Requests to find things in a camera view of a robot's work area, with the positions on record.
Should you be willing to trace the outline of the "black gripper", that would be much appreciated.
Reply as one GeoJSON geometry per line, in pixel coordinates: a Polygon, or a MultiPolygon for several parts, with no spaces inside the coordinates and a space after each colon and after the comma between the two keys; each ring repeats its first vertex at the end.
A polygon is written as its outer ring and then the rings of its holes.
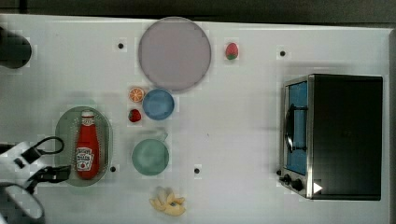
{"type": "MultiPolygon", "coordinates": [[[[40,152],[35,147],[15,147],[13,149],[14,159],[12,160],[18,168],[25,170],[39,170],[42,167],[40,152]]],[[[33,194],[38,183],[60,183],[69,179],[71,166],[51,167],[47,166],[32,175],[25,185],[25,189],[33,194]]]]}

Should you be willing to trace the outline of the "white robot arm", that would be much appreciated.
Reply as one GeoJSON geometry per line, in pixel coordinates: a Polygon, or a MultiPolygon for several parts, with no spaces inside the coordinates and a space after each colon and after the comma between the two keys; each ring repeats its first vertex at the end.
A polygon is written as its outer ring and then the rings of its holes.
{"type": "Polygon", "coordinates": [[[51,166],[43,160],[48,155],[52,155],[52,152],[30,146],[28,142],[1,145],[1,181],[17,184],[33,193],[39,183],[57,184],[68,180],[71,166],[51,166]]]}

